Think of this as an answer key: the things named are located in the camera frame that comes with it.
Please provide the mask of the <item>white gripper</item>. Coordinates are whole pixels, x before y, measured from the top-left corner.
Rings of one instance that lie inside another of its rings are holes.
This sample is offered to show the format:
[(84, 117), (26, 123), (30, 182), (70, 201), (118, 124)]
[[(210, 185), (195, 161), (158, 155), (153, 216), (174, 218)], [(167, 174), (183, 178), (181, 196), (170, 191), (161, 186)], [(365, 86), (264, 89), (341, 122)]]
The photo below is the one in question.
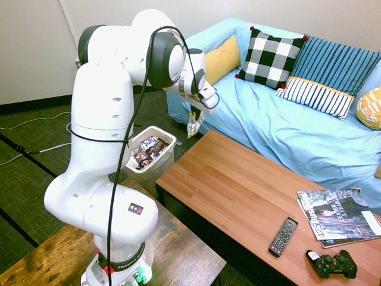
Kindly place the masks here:
[(196, 95), (180, 94), (180, 96), (191, 106), (199, 109), (197, 111), (191, 109), (190, 120), (204, 120), (204, 113), (213, 114), (218, 104), (216, 90), (210, 84), (205, 84)]

